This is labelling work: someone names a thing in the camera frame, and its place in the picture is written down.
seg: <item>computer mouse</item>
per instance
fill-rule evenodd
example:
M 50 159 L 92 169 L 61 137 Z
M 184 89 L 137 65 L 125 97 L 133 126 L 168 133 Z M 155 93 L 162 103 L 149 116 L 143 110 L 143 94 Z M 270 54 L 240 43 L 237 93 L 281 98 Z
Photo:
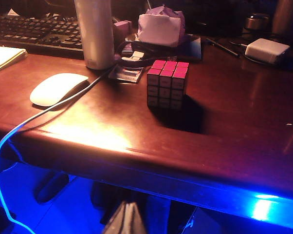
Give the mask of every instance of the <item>computer mouse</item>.
M 42 81 L 31 92 L 30 101 L 39 106 L 52 106 L 87 79 L 87 76 L 74 73 L 53 75 Z

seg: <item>power adapter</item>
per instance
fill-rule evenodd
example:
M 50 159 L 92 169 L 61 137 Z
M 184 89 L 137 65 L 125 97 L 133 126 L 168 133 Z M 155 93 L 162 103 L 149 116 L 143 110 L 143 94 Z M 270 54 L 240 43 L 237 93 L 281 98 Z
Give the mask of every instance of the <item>power adapter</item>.
M 290 47 L 267 39 L 257 39 L 246 47 L 245 55 L 269 64 L 276 64 Z

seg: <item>blue cable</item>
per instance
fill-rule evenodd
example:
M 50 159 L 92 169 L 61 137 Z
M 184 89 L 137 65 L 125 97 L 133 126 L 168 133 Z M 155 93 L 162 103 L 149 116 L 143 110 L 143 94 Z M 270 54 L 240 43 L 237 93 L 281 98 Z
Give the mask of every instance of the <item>blue cable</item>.
M 101 76 L 99 76 L 97 79 L 95 79 L 90 85 L 88 85 L 86 88 L 84 88 L 83 90 L 79 91 L 78 93 L 74 94 L 73 96 L 61 101 L 61 102 L 58 102 L 57 104 L 39 112 L 38 114 L 28 118 L 27 120 L 25 120 L 24 122 L 22 122 L 21 124 L 17 125 L 15 128 L 13 128 L 9 133 L 7 133 L 1 140 L 0 140 L 0 150 L 3 146 L 3 144 L 13 135 L 15 134 L 20 128 L 22 128 L 24 125 L 26 125 L 27 123 L 31 122 L 32 120 L 40 117 L 41 115 L 47 113 L 48 111 L 54 109 L 55 107 L 59 106 L 59 105 L 62 105 L 63 103 L 66 103 L 70 100 L 72 100 L 73 98 L 81 95 L 81 94 L 84 94 L 86 93 L 87 91 L 89 91 L 96 83 L 98 83 L 100 81 L 100 79 L 105 76 L 106 74 L 108 74 L 110 72 L 111 69 L 107 70 L 105 73 L 103 73 Z M 9 221 L 13 222 L 13 223 L 16 223 L 22 227 L 24 227 L 25 229 L 27 229 L 30 233 L 32 234 L 35 234 L 35 232 L 29 228 L 27 225 L 25 225 L 24 223 L 21 223 L 17 220 L 15 220 L 14 218 L 11 217 L 10 213 L 9 213 L 9 209 L 8 209 L 8 206 L 5 202 L 5 199 L 4 199 L 4 196 L 1 192 L 1 189 L 0 189 L 0 201 L 1 201 L 1 204 L 6 212 L 6 216 L 8 218 Z

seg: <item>wooden desk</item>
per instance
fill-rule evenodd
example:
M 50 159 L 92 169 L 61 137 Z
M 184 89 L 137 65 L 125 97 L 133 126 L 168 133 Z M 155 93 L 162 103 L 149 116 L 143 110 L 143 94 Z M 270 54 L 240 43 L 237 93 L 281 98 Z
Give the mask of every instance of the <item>wooden desk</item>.
M 39 112 L 31 91 L 63 72 L 99 74 L 39 55 L 0 71 L 0 137 Z M 177 115 L 147 107 L 146 83 L 146 74 L 139 84 L 104 79 L 29 123 L 13 145 L 39 167 L 293 228 L 293 73 L 207 46 Z M 262 201 L 270 212 L 257 217 Z

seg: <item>metal water bottle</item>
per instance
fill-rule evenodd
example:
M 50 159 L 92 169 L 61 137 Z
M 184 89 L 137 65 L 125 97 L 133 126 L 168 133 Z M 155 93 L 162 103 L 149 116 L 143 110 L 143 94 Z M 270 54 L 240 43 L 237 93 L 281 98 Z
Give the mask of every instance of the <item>metal water bottle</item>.
M 87 67 L 103 70 L 114 64 L 110 0 L 74 0 Z

